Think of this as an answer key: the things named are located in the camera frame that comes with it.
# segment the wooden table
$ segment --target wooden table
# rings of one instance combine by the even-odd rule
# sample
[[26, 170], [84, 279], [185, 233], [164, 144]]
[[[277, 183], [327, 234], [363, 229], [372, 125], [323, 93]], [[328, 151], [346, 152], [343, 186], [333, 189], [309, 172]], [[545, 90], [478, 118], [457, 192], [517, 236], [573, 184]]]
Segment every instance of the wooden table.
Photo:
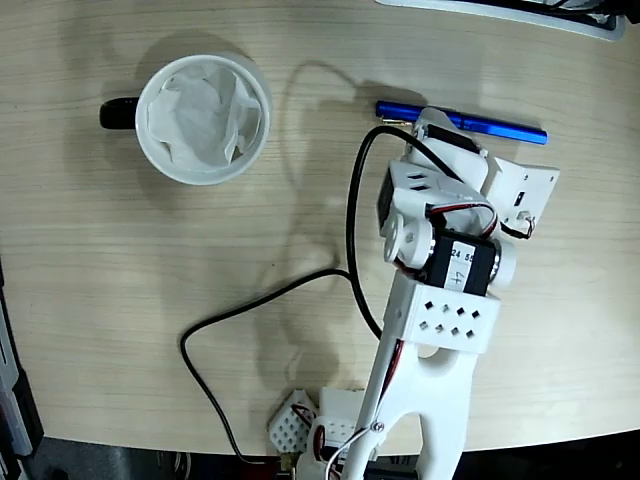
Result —
[[[177, 57], [233, 50], [274, 93], [240, 178], [177, 184], [98, 125]], [[343, 260], [345, 197], [377, 99], [539, 122], [546, 147], [485, 139], [560, 181], [476, 370], [469, 449], [640, 427], [640, 29], [623, 41], [371, 0], [8, 1], [0, 17], [0, 254], [20, 356], [49, 436], [229, 452], [180, 359], [192, 322]], [[392, 269], [372, 152], [358, 213], [380, 318]], [[294, 387], [362, 387], [376, 342], [348, 284], [318, 281], [212, 327], [190, 349], [246, 453]], [[419, 448], [413, 419], [384, 451]]]

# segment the robotic arm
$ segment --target robotic arm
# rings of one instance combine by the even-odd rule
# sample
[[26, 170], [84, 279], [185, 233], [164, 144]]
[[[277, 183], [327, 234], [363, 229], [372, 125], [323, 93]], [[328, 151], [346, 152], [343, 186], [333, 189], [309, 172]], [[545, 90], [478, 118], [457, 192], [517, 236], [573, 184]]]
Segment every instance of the robotic arm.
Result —
[[[411, 147], [389, 165], [378, 219], [384, 259], [397, 271], [380, 345], [353, 434], [328, 462], [304, 453], [301, 480], [337, 476], [334, 463], [347, 448], [340, 478], [367, 478], [377, 447], [409, 413], [420, 417], [423, 442], [413, 478], [453, 477], [476, 360], [500, 310], [488, 288], [508, 285], [515, 271], [515, 247], [501, 230], [529, 238], [558, 178], [556, 169], [491, 157], [432, 108], [423, 110], [413, 134], [446, 163], [449, 175]], [[438, 350], [421, 358], [421, 345]], [[308, 445], [331, 417], [325, 411], [316, 418]]]

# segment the white wire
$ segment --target white wire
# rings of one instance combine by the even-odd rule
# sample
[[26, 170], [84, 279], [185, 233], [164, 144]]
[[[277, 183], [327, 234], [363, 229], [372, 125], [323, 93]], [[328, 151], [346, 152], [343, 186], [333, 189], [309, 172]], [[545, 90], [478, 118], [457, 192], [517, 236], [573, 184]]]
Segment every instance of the white wire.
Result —
[[329, 461], [327, 462], [327, 466], [324, 469], [324, 479], [325, 480], [331, 480], [331, 465], [333, 465], [333, 462], [336, 461], [336, 459], [338, 458], [340, 453], [342, 453], [345, 449], [349, 448], [349, 446], [351, 444], [353, 444], [360, 437], [364, 436], [364, 434], [367, 433], [368, 431], [369, 431], [369, 427], [363, 428], [359, 432], [354, 433], [335, 452], [333, 452], [333, 455], [331, 455], [331, 458], [329, 458]]
[[184, 480], [189, 480], [189, 477], [191, 476], [191, 454], [187, 453], [187, 469], [184, 472]]

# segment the pen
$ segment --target pen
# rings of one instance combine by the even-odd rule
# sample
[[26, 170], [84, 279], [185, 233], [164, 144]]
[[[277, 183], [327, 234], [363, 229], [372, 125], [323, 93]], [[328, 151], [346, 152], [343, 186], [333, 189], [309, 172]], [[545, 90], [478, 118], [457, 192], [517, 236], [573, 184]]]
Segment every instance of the pen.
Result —
[[[376, 103], [376, 116], [387, 121], [413, 123], [418, 119], [423, 108], [424, 107], [416, 105], [405, 105], [380, 100]], [[493, 135], [494, 137], [510, 138], [512, 140], [520, 140], [537, 145], [546, 145], [548, 141], [547, 132], [536, 127], [505, 122], [495, 118], [470, 115], [448, 108], [434, 108], [444, 112], [447, 117], [449, 117], [449, 120], [460, 130]]]

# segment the white mug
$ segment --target white mug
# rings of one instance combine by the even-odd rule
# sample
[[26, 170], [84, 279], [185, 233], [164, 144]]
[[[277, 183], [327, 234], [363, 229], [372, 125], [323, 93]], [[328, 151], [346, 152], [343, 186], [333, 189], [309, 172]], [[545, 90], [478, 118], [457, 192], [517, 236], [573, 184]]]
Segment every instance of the white mug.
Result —
[[[258, 132], [249, 148], [228, 166], [209, 172], [194, 172], [171, 161], [168, 147], [149, 133], [148, 107], [160, 89], [176, 72], [203, 62], [216, 62], [236, 73], [251, 86], [260, 107], [262, 117]], [[215, 185], [237, 177], [255, 162], [264, 148], [271, 127], [273, 103], [265, 77], [255, 63], [242, 55], [224, 52], [191, 55], [174, 60], [158, 70], [147, 82], [140, 97], [116, 98], [100, 107], [100, 125], [109, 130], [136, 130], [138, 143], [149, 161], [167, 177], [188, 185]]]

